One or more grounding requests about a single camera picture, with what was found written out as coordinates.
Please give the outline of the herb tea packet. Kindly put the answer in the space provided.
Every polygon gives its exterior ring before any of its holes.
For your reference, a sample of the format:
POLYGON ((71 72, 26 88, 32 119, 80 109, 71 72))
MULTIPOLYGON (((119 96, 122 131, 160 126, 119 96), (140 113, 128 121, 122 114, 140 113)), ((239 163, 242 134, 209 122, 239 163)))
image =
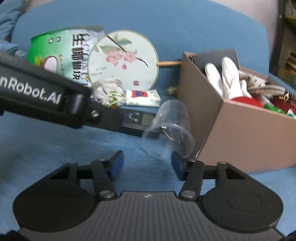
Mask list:
POLYGON ((93 98, 108 108, 117 108, 125 104, 125 91, 118 78, 104 78, 92 83, 93 98))

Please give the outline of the clear plastic cup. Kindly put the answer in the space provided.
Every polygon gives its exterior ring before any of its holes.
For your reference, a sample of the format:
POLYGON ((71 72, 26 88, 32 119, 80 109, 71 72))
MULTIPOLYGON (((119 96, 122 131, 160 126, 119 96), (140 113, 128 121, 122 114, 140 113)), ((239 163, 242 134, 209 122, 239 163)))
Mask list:
POLYGON ((142 148, 157 159, 170 160, 174 151, 189 157, 194 147, 187 107, 177 99, 165 101, 142 134, 142 148))

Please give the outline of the black digital scale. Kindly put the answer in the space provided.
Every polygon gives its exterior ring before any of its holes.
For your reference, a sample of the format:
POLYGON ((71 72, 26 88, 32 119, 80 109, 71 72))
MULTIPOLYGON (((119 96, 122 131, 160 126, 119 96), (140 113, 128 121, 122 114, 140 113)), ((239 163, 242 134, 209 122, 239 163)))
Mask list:
POLYGON ((156 116, 155 113, 133 109, 122 109, 120 113, 123 116, 123 123, 118 132, 136 137, 142 136, 156 116))

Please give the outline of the white tissue packet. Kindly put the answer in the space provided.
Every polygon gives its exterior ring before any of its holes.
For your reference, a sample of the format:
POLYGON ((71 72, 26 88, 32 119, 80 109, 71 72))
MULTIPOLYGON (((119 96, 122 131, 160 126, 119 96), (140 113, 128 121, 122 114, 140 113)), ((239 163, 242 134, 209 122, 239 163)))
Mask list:
POLYGON ((125 105, 159 108, 161 97, 158 92, 153 90, 126 90, 125 105))

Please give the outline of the green coconut snack bag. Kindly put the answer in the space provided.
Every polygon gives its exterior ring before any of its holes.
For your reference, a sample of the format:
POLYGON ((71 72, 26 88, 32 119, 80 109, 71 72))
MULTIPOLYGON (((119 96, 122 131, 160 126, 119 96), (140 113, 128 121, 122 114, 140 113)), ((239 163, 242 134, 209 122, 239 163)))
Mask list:
POLYGON ((55 30, 31 39, 28 62, 83 86, 91 87, 88 59, 104 36, 104 27, 82 25, 55 30))

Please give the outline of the round floral hand fan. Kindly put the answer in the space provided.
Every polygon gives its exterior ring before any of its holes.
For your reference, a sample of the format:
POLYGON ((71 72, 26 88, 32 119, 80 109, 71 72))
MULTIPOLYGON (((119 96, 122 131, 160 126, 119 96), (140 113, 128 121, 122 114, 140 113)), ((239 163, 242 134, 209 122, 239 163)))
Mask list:
POLYGON ((110 32, 90 51, 88 74, 91 83, 118 78, 123 90, 150 90, 161 67, 180 66, 181 61, 159 61, 158 53, 144 35, 131 30, 110 32))

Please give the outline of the brown cardboard box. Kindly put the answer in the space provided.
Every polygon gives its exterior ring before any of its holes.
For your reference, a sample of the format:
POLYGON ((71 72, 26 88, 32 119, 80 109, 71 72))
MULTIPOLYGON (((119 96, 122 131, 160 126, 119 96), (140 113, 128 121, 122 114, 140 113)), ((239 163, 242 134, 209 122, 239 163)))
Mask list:
POLYGON ((244 172, 295 166, 295 119, 223 99, 184 53, 177 98, 185 104, 195 139, 191 159, 229 162, 244 172))

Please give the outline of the white glove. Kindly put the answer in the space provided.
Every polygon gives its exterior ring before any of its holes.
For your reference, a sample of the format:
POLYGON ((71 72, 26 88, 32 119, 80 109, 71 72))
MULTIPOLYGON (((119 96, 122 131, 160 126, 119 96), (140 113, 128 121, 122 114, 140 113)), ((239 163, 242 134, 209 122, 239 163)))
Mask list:
POLYGON ((246 80, 240 80, 239 70, 235 63, 229 57, 223 57, 221 64, 221 74, 214 64, 207 63, 205 65, 206 77, 220 96, 227 100, 238 97, 252 98, 247 91, 246 80))

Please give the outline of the black metal shelf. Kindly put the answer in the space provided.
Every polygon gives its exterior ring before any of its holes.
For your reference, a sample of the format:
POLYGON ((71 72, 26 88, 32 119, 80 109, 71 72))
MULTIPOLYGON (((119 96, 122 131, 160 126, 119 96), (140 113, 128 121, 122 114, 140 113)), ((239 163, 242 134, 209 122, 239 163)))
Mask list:
POLYGON ((269 70, 288 83, 295 75, 295 1, 277 1, 277 20, 269 70))

